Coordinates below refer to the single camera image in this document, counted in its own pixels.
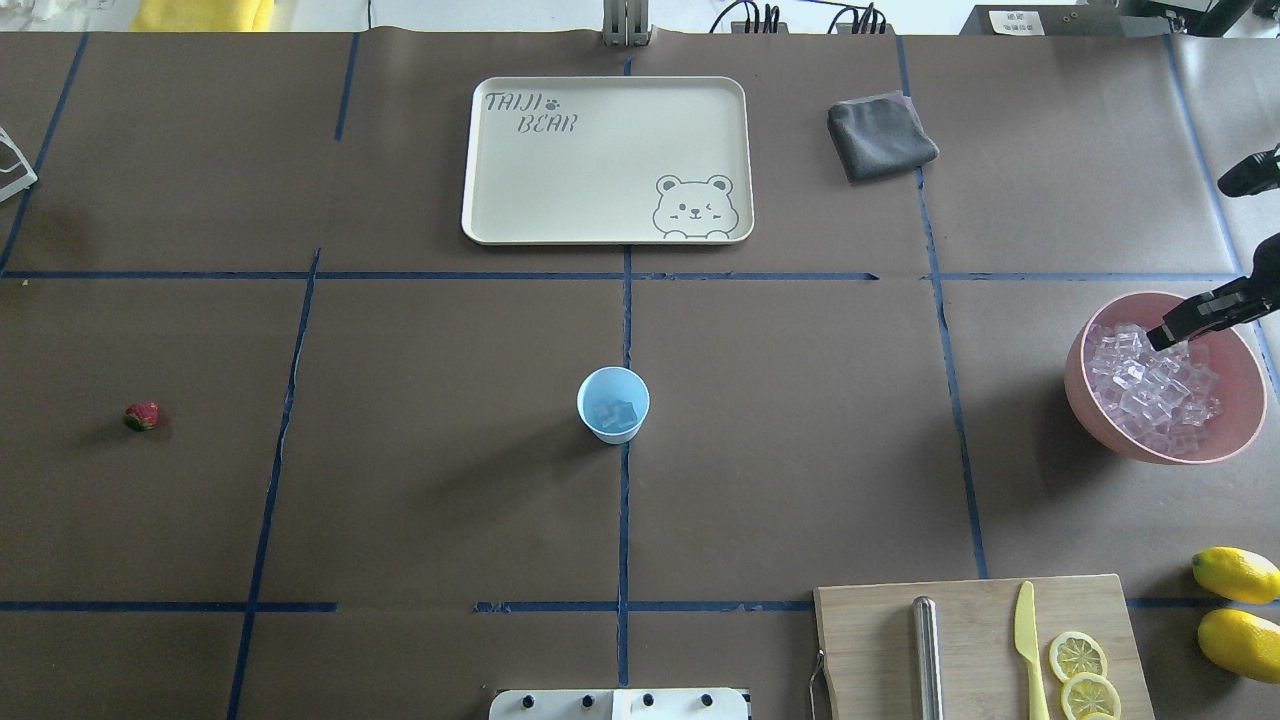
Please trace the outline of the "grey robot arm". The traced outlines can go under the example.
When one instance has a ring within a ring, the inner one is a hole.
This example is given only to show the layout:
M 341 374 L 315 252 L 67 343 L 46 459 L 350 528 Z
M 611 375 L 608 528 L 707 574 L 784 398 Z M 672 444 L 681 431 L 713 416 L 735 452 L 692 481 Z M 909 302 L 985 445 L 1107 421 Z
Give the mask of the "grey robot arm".
M 1180 342 L 1275 313 L 1279 305 L 1279 236 L 1260 243 L 1252 261 L 1251 275 L 1184 299 L 1165 313 L 1161 322 L 1146 333 L 1152 350 L 1161 352 Z

